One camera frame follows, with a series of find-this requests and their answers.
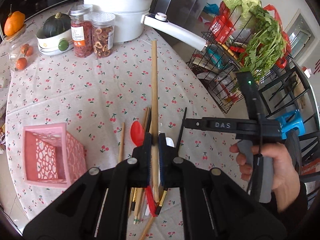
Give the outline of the black chopstick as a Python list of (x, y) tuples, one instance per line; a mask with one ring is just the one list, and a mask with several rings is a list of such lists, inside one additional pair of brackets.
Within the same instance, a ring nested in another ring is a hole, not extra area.
[(148, 107), (146, 110), (146, 117), (145, 117), (145, 122), (144, 122), (144, 134), (149, 132), (150, 124), (149, 122), (151, 121), (151, 108)]

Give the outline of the light wooden chopstick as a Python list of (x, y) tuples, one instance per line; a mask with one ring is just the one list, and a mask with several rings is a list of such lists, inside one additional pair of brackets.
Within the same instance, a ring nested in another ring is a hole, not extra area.
[(157, 76), (157, 42), (151, 42), (151, 171), (154, 201), (159, 202), (158, 182), (158, 76)]

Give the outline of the lone wooden chopstick on table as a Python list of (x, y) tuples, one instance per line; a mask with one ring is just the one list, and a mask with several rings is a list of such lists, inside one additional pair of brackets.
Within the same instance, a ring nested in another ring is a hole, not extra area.
[(123, 154), (124, 154), (124, 135), (125, 135), (125, 123), (121, 123), (121, 132), (120, 132), (120, 143), (119, 143), (119, 155), (118, 155), (118, 162), (123, 161)]

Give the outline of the white plastic spoon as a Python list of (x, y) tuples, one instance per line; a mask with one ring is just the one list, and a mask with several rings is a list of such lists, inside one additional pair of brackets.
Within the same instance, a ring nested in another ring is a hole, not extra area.
[(174, 141), (170, 137), (166, 137), (166, 145), (170, 147), (175, 147)]

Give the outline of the red plastic spoon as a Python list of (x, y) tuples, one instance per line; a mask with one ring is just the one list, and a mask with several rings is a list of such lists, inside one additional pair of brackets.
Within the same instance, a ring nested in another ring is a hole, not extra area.
[[(131, 136), (131, 140), (132, 142), (137, 146), (142, 146), (143, 142), (144, 142), (144, 128), (143, 126), (140, 124), (139, 121), (134, 121), (131, 125), (131, 129), (130, 129), (130, 136)], [(156, 214), (156, 203), (153, 199), (153, 195), (152, 195), (152, 189), (151, 186), (148, 185), (145, 188), (145, 195), (146, 195), (146, 200), (147, 200), (147, 204), (149, 207), (149, 213), (152, 215), (152, 217), (157, 217)]]

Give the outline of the blue plastic stool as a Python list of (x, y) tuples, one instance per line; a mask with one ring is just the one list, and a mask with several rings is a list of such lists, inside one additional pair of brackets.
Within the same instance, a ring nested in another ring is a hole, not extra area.
[(292, 129), (298, 131), (298, 135), (305, 134), (304, 123), (298, 109), (286, 112), (283, 115), (276, 117), (275, 119), (280, 123), (281, 138), (283, 140), (287, 138), (287, 133)]

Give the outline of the pink perforated utensil basket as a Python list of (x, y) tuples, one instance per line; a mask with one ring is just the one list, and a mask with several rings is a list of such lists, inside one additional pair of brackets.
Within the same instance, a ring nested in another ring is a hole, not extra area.
[(84, 146), (65, 123), (25, 126), (22, 158), (30, 185), (66, 189), (87, 172)]

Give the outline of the green leafy vegetables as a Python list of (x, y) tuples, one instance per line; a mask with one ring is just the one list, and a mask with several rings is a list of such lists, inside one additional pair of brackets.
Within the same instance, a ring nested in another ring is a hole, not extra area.
[(279, 13), (272, 5), (262, 6), (261, 0), (222, 0), (236, 30), (251, 34), (245, 38), (246, 49), (240, 53), (242, 71), (250, 71), (259, 82), (289, 53), (291, 45)]

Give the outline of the cherry print tablecloth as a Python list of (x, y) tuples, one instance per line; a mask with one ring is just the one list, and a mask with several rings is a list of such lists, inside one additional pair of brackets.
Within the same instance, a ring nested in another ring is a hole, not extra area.
[(88, 167), (114, 167), (119, 142), (124, 155), (133, 150), (131, 124), (142, 121), (151, 103), (151, 41), (157, 41), (159, 130), (181, 138), (179, 155), (197, 167), (218, 167), (241, 187), (238, 165), (229, 147), (231, 134), (181, 130), (184, 116), (221, 117), (223, 113), (185, 62), (153, 29), (116, 46), (106, 58), (78, 58), (73, 51), (47, 56), (34, 50), (35, 60), (22, 72), (10, 68), (9, 42), (1, 43), (1, 107), (6, 113), (7, 159), (14, 186), (13, 207), (5, 211), (22, 231), (26, 224), (61, 194), (60, 189), (25, 182), (22, 131), (29, 125), (64, 122), (85, 147)]

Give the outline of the red snack package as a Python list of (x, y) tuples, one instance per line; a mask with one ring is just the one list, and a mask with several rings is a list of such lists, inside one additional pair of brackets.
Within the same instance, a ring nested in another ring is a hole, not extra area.
[(219, 14), (213, 18), (209, 30), (215, 41), (221, 44), (224, 44), (234, 33), (235, 28), (231, 21), (231, 11), (226, 7), (224, 2), (220, 3)]

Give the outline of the jar of dried fruit rings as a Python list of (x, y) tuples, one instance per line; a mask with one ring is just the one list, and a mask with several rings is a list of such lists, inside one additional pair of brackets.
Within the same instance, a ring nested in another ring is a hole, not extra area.
[(92, 12), (93, 52), (97, 58), (108, 57), (112, 53), (114, 22), (116, 16), (109, 12)]

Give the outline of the white bowl with green knob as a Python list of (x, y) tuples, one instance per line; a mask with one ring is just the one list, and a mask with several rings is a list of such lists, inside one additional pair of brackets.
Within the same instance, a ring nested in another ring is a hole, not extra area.
[(45, 37), (41, 28), (36, 37), (38, 49), (44, 55), (59, 55), (74, 48), (71, 29), (56, 36)]

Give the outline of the grey refrigerator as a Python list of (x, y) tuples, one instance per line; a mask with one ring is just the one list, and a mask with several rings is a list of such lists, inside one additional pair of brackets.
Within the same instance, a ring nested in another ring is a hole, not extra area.
[(203, 50), (207, 42), (202, 30), (196, 28), (198, 17), (208, 0), (153, 0), (151, 11), (142, 17), (142, 23), (158, 31), (170, 43), (178, 40)]

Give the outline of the jar of red dried fruit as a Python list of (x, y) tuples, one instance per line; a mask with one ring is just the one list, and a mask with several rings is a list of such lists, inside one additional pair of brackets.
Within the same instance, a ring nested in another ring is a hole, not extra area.
[(87, 57), (93, 53), (92, 42), (92, 5), (81, 4), (71, 8), (71, 32), (74, 52), (77, 57)]

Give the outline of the dark green pumpkin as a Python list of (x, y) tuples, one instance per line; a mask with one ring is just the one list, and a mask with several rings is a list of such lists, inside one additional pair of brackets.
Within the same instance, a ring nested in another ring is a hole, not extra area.
[(57, 12), (50, 16), (43, 25), (43, 34), (45, 37), (53, 37), (64, 33), (71, 28), (71, 18), (67, 14)]

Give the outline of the glass jar with small oranges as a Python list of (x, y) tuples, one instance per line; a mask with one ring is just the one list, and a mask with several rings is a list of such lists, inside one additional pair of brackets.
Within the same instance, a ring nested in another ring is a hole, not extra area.
[(8, 56), (12, 71), (23, 71), (34, 62), (37, 40), (26, 24), (17, 33), (8, 37), (7, 41), (9, 42)]

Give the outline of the orange pumpkin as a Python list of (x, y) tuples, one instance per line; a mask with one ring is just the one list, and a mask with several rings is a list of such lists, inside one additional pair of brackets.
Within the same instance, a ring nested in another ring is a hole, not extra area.
[(10, 5), (10, 12), (4, 25), (4, 34), (6, 36), (12, 36), (22, 29), (25, 21), (25, 14), (20, 11), (12, 11), (12, 5)]

